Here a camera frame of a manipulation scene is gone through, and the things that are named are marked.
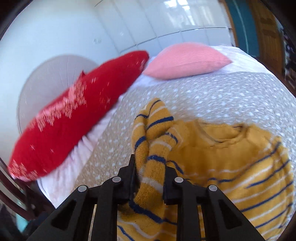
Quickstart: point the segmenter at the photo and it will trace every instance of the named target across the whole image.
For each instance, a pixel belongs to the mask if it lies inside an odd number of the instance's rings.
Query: pink pillow
[[[143,74],[162,80],[210,73],[232,61],[219,51],[199,43],[174,44],[161,51]]]

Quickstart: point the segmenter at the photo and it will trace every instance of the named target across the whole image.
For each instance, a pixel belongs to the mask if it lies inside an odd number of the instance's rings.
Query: white tiled wall
[[[118,51],[136,44],[112,0],[104,0],[95,7],[95,11]]]
[[[136,43],[156,38],[145,12],[137,0],[114,0]]]
[[[207,39],[206,29],[193,29],[182,32],[184,42],[198,42],[203,44],[209,44]]]
[[[227,13],[218,0],[90,1],[120,54],[146,49],[154,56],[184,41],[233,45]]]

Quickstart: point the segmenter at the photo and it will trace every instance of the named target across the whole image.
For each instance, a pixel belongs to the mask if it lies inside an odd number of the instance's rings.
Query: wooden bed frame
[[[42,194],[36,182],[25,183],[21,180],[13,181],[13,178],[7,171],[6,164],[1,158],[0,167],[5,171],[5,173],[0,171],[0,182],[26,207],[26,209],[23,209],[0,190],[0,200],[13,212],[30,221],[37,218],[42,212],[50,214],[54,211],[54,206]]]

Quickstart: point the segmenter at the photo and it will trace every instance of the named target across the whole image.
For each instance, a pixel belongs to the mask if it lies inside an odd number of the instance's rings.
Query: teal wall
[[[239,48],[247,54],[258,57],[259,45],[255,21],[246,0],[226,0],[232,16]]]

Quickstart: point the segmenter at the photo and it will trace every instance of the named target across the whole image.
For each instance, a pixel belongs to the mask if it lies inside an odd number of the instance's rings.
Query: white stripe
[[[143,177],[141,182],[152,186],[159,193],[161,193],[161,194],[163,193],[163,186],[160,183],[158,183],[157,181],[155,181],[151,178],[148,178],[148,177]]]
[[[136,125],[133,127],[133,130],[132,130],[132,132],[131,132],[131,135],[133,136],[133,132],[135,131],[135,129],[137,129],[139,126],[143,126],[143,125],[144,125],[143,122],[140,122],[140,123],[136,124]]]
[[[149,117],[153,116],[156,112],[158,112],[158,111],[160,111],[160,110],[162,110],[162,109],[164,109],[164,108],[165,108],[165,106],[161,106],[161,107],[157,108],[155,111],[153,111],[153,112],[149,115]]]
[[[265,169],[262,169],[260,172],[254,174],[253,176],[249,177],[248,179],[242,181],[241,183],[235,185],[234,187],[232,188],[229,188],[229,189],[226,189],[224,191],[222,191],[224,194],[227,194],[227,193],[230,193],[232,192],[233,190],[237,189],[238,187],[240,186],[243,186],[247,183],[249,183],[250,181],[252,181],[255,177],[261,175],[263,172],[267,172],[268,170],[272,169],[273,165],[270,165],[269,167],[265,168]]]
[[[199,219],[203,219],[202,211],[198,212],[198,217],[199,217]]]
[[[281,179],[277,180],[275,183],[273,183],[272,185],[270,185],[268,188],[266,188],[265,190],[263,190],[262,192],[259,192],[259,193],[255,193],[251,196],[248,196],[248,197],[245,197],[245,198],[241,198],[241,199],[236,199],[236,200],[231,200],[233,203],[239,203],[239,202],[243,202],[243,201],[246,201],[246,200],[249,200],[253,197],[257,197],[259,196],[260,194],[266,192],[267,190],[273,188],[275,185],[279,184],[282,180],[284,180],[287,176],[291,175],[292,174],[292,171],[290,171],[287,175],[283,176]]]
[[[270,150],[270,149],[271,149],[271,144],[268,143],[268,144],[266,145],[266,147],[264,148],[263,152],[266,152],[267,150]]]
[[[282,157],[283,155],[288,154],[288,149],[283,150],[283,152],[280,154],[280,156]]]
[[[265,147],[265,149],[264,149],[263,151],[261,151],[260,153],[267,151],[268,149],[270,149],[270,147],[271,147],[271,144],[268,143],[267,146]],[[235,172],[239,172],[239,171],[244,170],[245,168],[248,168],[250,165],[252,165],[252,164],[248,163],[247,165],[245,165],[245,166],[243,166],[243,167],[241,167],[241,168],[239,168],[239,169],[236,169],[236,170],[228,170],[228,169],[224,169],[224,170],[221,170],[221,171],[219,172],[219,174],[221,174],[221,173],[223,173],[223,172],[227,172],[227,173],[235,173]]]
[[[156,141],[152,142],[150,147],[154,146],[155,144],[166,146],[170,151],[172,150],[172,147],[168,143],[161,141],[161,140],[156,140]]]
[[[270,144],[272,144],[275,137],[276,137],[275,135],[271,134],[270,139],[269,139]]]
[[[228,169],[224,169],[224,170],[221,170],[221,171],[218,173],[218,175],[221,174],[221,173],[223,173],[223,172],[227,172],[227,173],[235,173],[235,172],[239,172],[239,171],[242,171],[242,170],[248,168],[249,166],[251,166],[251,164],[247,164],[247,165],[245,165],[244,167],[241,167],[241,168],[236,169],[236,170],[228,170]],[[216,170],[215,170],[215,169],[210,169],[210,170],[207,171],[207,173],[214,172],[214,171],[216,171]],[[199,174],[198,174],[198,173],[192,173],[192,174],[189,174],[189,175],[185,175],[185,174],[184,174],[184,177],[193,177],[193,176],[199,176]],[[205,179],[205,178],[207,178],[207,176],[198,177],[197,179]]]
[[[117,235],[117,241],[124,241],[123,238]]]
[[[183,143],[183,138],[182,138],[182,136],[179,134],[179,132],[176,130],[176,128],[175,127],[172,127],[172,129],[178,134],[178,136],[180,137],[180,146],[182,145],[182,143]]]
[[[143,232],[143,231],[141,230],[141,228],[140,228],[137,224],[135,224],[135,223],[133,223],[133,222],[126,222],[126,221],[123,221],[123,220],[120,218],[119,212],[118,212],[118,214],[117,214],[117,221],[118,221],[118,222],[121,222],[121,223],[126,223],[126,224],[130,224],[130,225],[132,225],[140,235],[142,235],[143,237],[145,237],[145,238],[147,238],[147,239],[153,239],[153,238],[155,238],[157,235],[159,235],[160,233],[165,233],[165,234],[168,234],[168,235],[170,235],[170,236],[172,236],[172,237],[176,237],[176,234],[170,233],[170,232],[168,232],[168,231],[166,231],[166,230],[161,230],[160,232],[157,232],[157,233],[154,234],[154,235],[149,235],[149,234]]]
[[[143,109],[140,109],[140,111],[146,110],[148,103],[144,106]]]
[[[142,181],[142,178],[143,178],[143,172],[144,172],[144,167],[141,167],[138,172],[140,182]]]
[[[265,231],[265,232],[262,233],[261,235],[263,236],[263,235],[265,235],[265,234],[268,234],[269,232],[271,232],[271,231],[273,231],[273,230],[275,230],[275,229],[277,229],[277,228],[279,228],[279,225],[278,225],[278,224],[277,224],[276,226],[274,226],[273,228],[271,228],[271,229]]]
[[[258,219],[258,218],[261,218],[261,217],[265,216],[266,214],[271,213],[272,211],[274,211],[275,209],[280,207],[283,203],[285,203],[287,201],[288,197],[290,197],[292,195],[293,195],[293,193],[290,193],[289,195],[286,196],[286,198],[283,201],[281,201],[279,204],[275,205],[272,209],[269,209],[266,212],[254,217],[254,218],[249,219],[249,221],[252,222],[252,221],[254,221],[254,220]]]

